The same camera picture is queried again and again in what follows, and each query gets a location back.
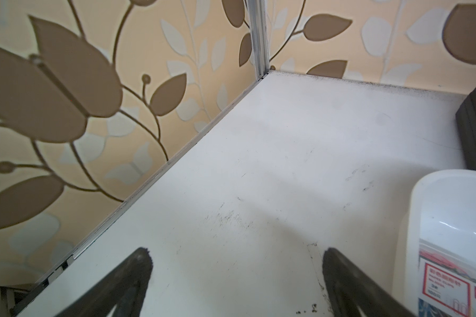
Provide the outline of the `white plastic storage tray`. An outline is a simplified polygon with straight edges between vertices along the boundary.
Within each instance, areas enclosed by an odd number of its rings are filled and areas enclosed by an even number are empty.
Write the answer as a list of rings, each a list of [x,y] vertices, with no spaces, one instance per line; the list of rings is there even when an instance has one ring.
[[[476,316],[476,171],[443,170],[416,183],[392,295],[415,316]]]

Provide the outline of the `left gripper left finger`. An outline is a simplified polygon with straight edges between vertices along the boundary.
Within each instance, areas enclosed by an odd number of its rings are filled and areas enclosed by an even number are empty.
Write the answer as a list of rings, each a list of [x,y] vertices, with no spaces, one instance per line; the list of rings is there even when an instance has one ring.
[[[139,316],[153,260],[138,248],[58,316]]]

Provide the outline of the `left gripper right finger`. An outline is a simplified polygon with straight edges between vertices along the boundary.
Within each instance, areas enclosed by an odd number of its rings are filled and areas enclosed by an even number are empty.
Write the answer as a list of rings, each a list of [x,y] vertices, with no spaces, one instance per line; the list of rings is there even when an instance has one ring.
[[[413,315],[336,248],[325,251],[322,273],[334,316]]]

